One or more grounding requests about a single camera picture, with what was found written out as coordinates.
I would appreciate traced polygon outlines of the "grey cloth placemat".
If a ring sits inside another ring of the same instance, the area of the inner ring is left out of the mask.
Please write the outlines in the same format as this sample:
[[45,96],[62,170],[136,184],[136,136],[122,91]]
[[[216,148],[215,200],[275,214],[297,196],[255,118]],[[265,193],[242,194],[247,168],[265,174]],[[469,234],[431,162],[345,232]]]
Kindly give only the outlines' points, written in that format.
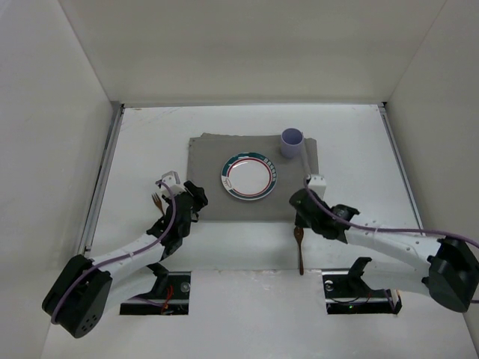
[[[289,199],[303,187],[305,170],[318,174],[317,141],[305,139],[306,159],[282,156],[280,136],[239,136],[204,133],[189,139],[186,178],[205,190],[207,206],[201,210],[204,221],[293,221],[295,209]],[[229,158],[239,153],[259,153],[278,171],[278,181],[271,194],[259,200],[241,200],[228,194],[221,182],[221,172]]]

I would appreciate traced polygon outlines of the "white plate green rim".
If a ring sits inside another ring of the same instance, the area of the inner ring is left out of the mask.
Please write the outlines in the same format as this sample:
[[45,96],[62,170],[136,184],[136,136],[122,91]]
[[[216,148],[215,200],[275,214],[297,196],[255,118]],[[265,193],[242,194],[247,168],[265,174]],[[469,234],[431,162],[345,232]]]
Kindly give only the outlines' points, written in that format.
[[273,192],[278,181],[277,169],[269,158],[256,152],[230,157],[221,170],[225,191],[239,200],[255,201]]

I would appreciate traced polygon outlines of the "lavender plastic cup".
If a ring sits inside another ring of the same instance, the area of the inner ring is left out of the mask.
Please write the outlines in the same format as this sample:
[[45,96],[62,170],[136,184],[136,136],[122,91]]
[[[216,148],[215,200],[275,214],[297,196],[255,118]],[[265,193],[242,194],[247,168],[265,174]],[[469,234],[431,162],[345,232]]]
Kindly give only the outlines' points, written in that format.
[[297,157],[302,150],[304,142],[303,133],[296,128],[285,129],[281,133],[280,150],[283,157],[292,159]]

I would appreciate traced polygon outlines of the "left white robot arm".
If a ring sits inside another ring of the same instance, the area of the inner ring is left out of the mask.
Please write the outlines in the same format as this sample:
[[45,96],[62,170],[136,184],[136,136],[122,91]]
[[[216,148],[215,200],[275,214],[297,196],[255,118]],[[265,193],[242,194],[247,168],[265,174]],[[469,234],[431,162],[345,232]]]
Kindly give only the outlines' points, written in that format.
[[180,248],[208,199],[204,189],[190,181],[182,185],[160,181],[158,185],[168,207],[145,234],[99,257],[78,254],[70,258],[41,304],[53,325],[81,338],[110,307],[162,291],[168,271],[161,261]]

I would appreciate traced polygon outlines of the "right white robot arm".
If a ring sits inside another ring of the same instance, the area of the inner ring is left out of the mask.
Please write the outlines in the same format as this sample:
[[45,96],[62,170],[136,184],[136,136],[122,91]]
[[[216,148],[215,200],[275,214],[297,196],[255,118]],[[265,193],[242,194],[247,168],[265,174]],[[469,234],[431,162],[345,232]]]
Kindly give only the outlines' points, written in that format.
[[467,312],[474,301],[478,259],[470,240],[441,231],[382,227],[353,207],[328,206],[309,188],[295,192],[289,204],[296,210],[297,227],[390,257],[388,263],[372,257],[355,260],[344,275],[344,283],[355,290],[353,298],[399,289],[458,313]]

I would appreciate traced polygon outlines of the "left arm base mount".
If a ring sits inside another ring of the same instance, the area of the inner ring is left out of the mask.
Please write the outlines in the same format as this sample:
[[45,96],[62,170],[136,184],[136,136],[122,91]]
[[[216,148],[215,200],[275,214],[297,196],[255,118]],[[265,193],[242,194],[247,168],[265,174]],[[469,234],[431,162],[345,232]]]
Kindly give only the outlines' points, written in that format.
[[121,316],[186,316],[189,314],[190,271],[169,271],[160,263],[147,266],[156,281],[151,291],[120,305]]

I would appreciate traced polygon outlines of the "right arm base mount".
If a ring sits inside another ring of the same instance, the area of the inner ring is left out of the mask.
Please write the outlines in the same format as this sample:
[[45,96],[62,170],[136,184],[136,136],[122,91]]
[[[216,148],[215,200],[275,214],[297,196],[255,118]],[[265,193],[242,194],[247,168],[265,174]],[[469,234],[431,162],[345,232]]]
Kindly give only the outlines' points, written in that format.
[[364,269],[372,261],[359,257],[348,269],[322,271],[326,312],[329,315],[391,314],[403,305],[398,291],[371,289],[364,281]]

